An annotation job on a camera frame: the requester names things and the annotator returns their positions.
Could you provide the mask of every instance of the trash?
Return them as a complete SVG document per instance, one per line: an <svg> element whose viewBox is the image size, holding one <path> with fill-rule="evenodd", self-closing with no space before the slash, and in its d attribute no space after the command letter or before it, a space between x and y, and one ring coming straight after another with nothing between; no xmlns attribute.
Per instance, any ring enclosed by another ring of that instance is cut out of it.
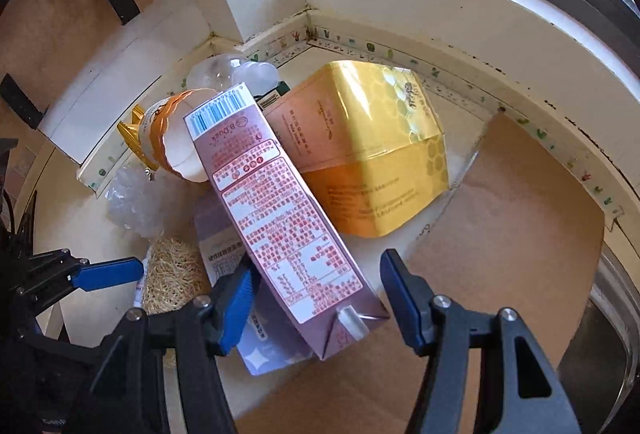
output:
<svg viewBox="0 0 640 434"><path fill-rule="evenodd" d="M213 190L197 203L195 225L205 270L213 286L219 277L233 273L246 250ZM265 284L258 290L237 347L254 376L308 360L313 355Z"/></svg>
<svg viewBox="0 0 640 434"><path fill-rule="evenodd" d="M187 89L209 88L219 93L244 82L251 94L264 96L280 81L275 66L253 62L242 55L222 54L194 65L187 75Z"/></svg>
<svg viewBox="0 0 640 434"><path fill-rule="evenodd" d="M146 268L149 265L149 253L150 249L146 251L145 258L141 261L143 273L142 277L136 283L136 290L133 293L133 307L134 308L142 308L142 290L145 288L145 280L146 280Z"/></svg>
<svg viewBox="0 0 640 434"><path fill-rule="evenodd" d="M201 194L199 185L164 170L153 174L151 181L145 166L136 160L118 170L105 197L111 221L140 237L155 239L180 236L190 226L194 201Z"/></svg>
<svg viewBox="0 0 640 434"><path fill-rule="evenodd" d="M384 236L449 188L442 126L408 69L331 62L264 115L345 234Z"/></svg>
<svg viewBox="0 0 640 434"><path fill-rule="evenodd" d="M180 309L211 291L197 246L173 237L158 237L149 249L142 307L155 315Z"/></svg>
<svg viewBox="0 0 640 434"><path fill-rule="evenodd" d="M216 95L199 89L174 94L143 111L132 110L132 124L118 122L118 131L127 146L149 168L162 167L188 181L204 182L207 174L184 127L183 117Z"/></svg>
<svg viewBox="0 0 640 434"><path fill-rule="evenodd" d="M290 89L286 82L280 81L275 89L268 91L262 96L254 96L254 100L258 104L258 107L263 111L273 104L276 100L282 98L285 94L289 93Z"/></svg>
<svg viewBox="0 0 640 434"><path fill-rule="evenodd" d="M244 84L185 122L263 283L321 360L388 319Z"/></svg>

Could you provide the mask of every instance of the plastic bag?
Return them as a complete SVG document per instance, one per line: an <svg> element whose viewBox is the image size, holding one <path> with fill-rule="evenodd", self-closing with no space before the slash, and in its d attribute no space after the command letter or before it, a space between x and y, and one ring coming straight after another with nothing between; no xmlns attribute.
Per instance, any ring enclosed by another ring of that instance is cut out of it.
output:
<svg viewBox="0 0 640 434"><path fill-rule="evenodd" d="M203 188L162 169L151 172L139 161L118 171L105 194L108 216L145 239L180 236Z"/></svg>

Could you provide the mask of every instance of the clear plastic bottle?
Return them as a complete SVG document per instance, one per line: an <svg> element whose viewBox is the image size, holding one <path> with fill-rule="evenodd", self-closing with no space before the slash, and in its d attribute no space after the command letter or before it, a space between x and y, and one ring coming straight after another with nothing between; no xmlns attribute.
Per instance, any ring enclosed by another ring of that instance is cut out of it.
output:
<svg viewBox="0 0 640 434"><path fill-rule="evenodd" d="M210 88L219 93L244 82L253 96L262 96L276 88L280 74L268 62L252 62L242 55L226 53L194 65L186 80L188 90Z"/></svg>
<svg viewBox="0 0 640 434"><path fill-rule="evenodd" d="M233 72L248 59L242 55L224 53L198 62L187 75L186 89L209 88L217 92L233 87Z"/></svg>

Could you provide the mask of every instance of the nutrition label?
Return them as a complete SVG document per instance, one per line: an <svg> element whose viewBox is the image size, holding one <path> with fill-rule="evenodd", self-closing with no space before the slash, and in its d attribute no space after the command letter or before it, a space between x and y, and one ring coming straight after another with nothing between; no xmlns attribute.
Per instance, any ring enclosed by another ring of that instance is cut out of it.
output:
<svg viewBox="0 0 640 434"><path fill-rule="evenodd" d="M253 147L213 177L256 260L299 323L362 288L273 141Z"/></svg>

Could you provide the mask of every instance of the paper cup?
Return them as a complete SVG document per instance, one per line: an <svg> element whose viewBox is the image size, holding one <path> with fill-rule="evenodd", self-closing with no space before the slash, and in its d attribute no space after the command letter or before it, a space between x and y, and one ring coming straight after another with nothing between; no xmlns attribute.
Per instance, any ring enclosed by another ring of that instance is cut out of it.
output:
<svg viewBox="0 0 640 434"><path fill-rule="evenodd" d="M188 181L207 180L200 158L193 146L184 117L218 93L196 89L175 94L156 102L140 120L140 148L158 165Z"/></svg>

